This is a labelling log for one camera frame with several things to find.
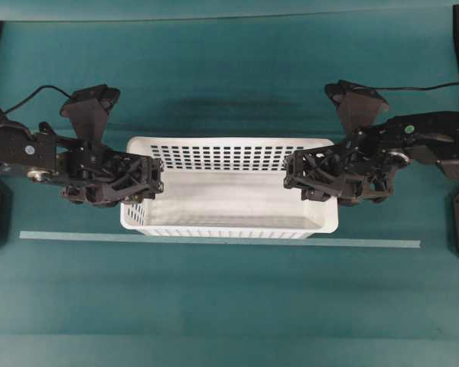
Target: teal mat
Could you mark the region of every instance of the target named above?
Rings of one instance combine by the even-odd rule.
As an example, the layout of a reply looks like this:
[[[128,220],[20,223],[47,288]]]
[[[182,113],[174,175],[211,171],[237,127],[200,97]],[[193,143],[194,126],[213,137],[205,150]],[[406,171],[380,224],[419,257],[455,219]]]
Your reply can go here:
[[[341,136],[323,85],[458,80],[451,9],[198,21],[8,23],[0,106],[36,86],[121,89],[106,143],[134,135]],[[459,88],[384,93],[381,117],[459,110]],[[62,133],[61,96],[11,117]],[[0,366],[459,365],[459,257],[435,167],[400,172],[381,205],[340,208],[324,239],[420,249],[63,242],[20,231],[128,234],[119,211],[4,180]]]

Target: white plastic basket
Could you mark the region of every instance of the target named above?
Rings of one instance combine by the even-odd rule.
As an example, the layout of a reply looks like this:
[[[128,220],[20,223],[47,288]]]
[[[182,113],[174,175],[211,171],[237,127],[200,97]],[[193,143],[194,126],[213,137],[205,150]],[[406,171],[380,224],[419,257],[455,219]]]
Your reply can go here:
[[[161,158],[164,192],[121,205],[121,224],[146,235],[303,239],[338,227],[337,200],[301,201],[283,187],[296,149],[333,144],[297,138],[143,138],[127,152]]]

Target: white strip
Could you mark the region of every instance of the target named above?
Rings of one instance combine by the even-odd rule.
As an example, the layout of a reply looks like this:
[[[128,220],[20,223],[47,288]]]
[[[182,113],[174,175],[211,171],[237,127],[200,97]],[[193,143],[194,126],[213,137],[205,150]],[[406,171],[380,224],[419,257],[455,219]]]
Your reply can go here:
[[[213,245],[294,245],[330,247],[420,248],[419,240],[403,239],[218,239],[207,237],[166,237],[149,235],[116,235],[112,233],[21,231],[21,239],[48,239],[85,242],[197,243]]]

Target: black cable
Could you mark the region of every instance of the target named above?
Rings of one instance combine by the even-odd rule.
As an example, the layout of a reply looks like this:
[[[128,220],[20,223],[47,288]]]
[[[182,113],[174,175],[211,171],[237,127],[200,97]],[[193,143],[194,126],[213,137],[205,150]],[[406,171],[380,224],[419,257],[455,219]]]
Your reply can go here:
[[[445,83],[439,84],[438,86],[357,86],[354,89],[374,89],[374,90],[433,90],[433,89],[440,89],[445,88],[447,86],[459,86],[459,82],[452,82],[452,83]]]
[[[27,96],[26,98],[24,98],[23,100],[21,100],[18,104],[16,104],[15,106],[12,106],[10,109],[8,109],[7,111],[3,112],[1,115],[0,115],[0,120],[3,119],[6,115],[8,115],[10,112],[13,112],[15,111],[16,109],[19,109],[21,108],[23,105],[25,105],[27,102],[29,102],[31,99],[33,99],[42,89],[54,89],[56,91],[58,91],[59,93],[63,94],[64,96],[68,97],[69,99],[73,99],[72,96],[70,96],[68,93],[66,93],[64,90],[58,88],[57,86],[49,86],[49,85],[45,85],[45,86],[40,86],[39,88],[37,88],[35,91],[33,91],[33,93],[31,93],[29,96]]]

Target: teal table surface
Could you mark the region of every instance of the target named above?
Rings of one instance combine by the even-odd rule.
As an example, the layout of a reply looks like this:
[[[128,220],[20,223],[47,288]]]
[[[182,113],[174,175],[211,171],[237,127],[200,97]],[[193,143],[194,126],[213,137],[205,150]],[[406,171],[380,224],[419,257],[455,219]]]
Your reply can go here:
[[[311,3],[296,9],[320,13],[324,5]],[[107,83],[122,91],[105,139],[116,149],[133,136],[338,140],[325,83],[459,79],[446,2],[381,9],[364,0],[362,8],[374,8],[368,11],[330,3],[354,11],[8,22],[0,106],[41,84],[72,92]],[[458,87],[383,95],[390,110],[379,122],[459,111]],[[63,101],[44,91],[11,118],[31,128],[48,121],[72,135],[58,115]],[[6,178],[0,366],[459,366],[451,210],[459,182],[413,164],[395,184],[385,203],[341,207],[339,229],[317,237],[414,239],[420,248],[19,239],[20,231],[130,231],[118,209],[73,206],[57,187]]]

